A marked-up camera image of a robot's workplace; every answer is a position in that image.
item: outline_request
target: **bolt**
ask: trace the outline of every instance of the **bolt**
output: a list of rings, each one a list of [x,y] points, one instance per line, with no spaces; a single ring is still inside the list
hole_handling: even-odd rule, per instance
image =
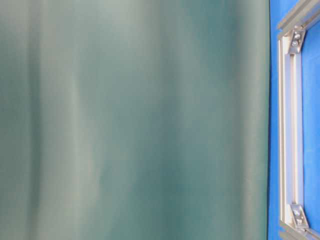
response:
[[[292,47],[296,47],[298,46],[298,41],[294,40],[292,43],[291,43]]]
[[[301,38],[301,35],[298,32],[293,37],[294,40],[299,40],[300,38]]]
[[[297,219],[296,222],[298,223],[298,225],[301,225],[303,221],[301,219]]]
[[[299,216],[300,216],[300,211],[294,209],[294,210],[293,210],[293,214],[294,214],[296,217],[299,217]]]

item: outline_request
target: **silver metal bar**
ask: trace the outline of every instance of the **silver metal bar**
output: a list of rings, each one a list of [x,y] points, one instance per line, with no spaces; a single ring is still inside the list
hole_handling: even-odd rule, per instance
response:
[[[304,206],[302,59],[301,46],[307,29],[320,20],[320,0],[300,0],[279,23],[278,117],[279,117],[279,232],[286,240],[320,240],[303,213],[295,217],[293,206]]]

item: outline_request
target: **green fabric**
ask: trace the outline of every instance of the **green fabric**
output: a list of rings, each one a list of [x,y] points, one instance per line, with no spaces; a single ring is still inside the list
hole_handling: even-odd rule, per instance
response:
[[[2,0],[0,239],[266,239],[268,17]]]

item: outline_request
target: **blue background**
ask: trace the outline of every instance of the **blue background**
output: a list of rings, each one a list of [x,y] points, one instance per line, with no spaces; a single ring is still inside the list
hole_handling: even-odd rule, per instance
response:
[[[304,210],[320,232],[320,23],[310,28],[302,49]]]
[[[268,239],[280,239],[279,230],[279,161],[278,161],[278,22],[297,3],[297,0],[270,0],[270,148],[269,148],[269,201]],[[304,158],[304,209],[311,228],[320,232],[320,23],[311,28],[302,49],[302,96],[303,96],[303,158]]]

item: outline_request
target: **metal bracket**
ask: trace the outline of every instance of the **metal bracket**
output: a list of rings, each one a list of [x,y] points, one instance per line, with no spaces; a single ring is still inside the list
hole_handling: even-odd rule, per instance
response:
[[[304,209],[300,204],[291,204],[290,211],[291,211],[292,219],[296,229],[309,228],[309,224],[308,224]]]
[[[288,33],[290,37],[290,45],[288,49],[288,54],[298,54],[301,51],[302,45],[304,44],[304,39],[306,35],[306,30],[303,26],[295,26]]]

